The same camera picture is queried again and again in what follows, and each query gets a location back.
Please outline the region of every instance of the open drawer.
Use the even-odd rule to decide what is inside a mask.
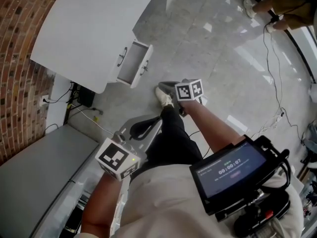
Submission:
[[[131,88],[136,87],[140,77],[148,70],[152,53],[152,45],[148,46],[135,40],[123,61],[117,82],[126,84]]]

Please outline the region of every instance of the display screen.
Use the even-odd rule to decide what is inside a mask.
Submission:
[[[265,162],[265,157],[245,142],[196,172],[209,198],[241,181]]]

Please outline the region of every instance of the power outlet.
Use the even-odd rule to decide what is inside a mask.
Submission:
[[[43,95],[40,97],[39,103],[40,103],[40,107],[47,104],[46,102],[43,101],[43,99],[45,99],[46,101],[49,101],[49,95]]]

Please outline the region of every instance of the red button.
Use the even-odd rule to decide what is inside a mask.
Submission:
[[[273,211],[272,210],[268,210],[266,213],[265,213],[265,218],[268,220],[269,218],[271,218],[273,216]]]

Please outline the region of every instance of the black pants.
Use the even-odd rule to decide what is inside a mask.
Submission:
[[[160,116],[162,133],[147,150],[148,161],[131,175],[131,181],[148,169],[172,164],[192,165],[203,159],[197,144],[185,132],[183,120],[174,107],[164,107]]]

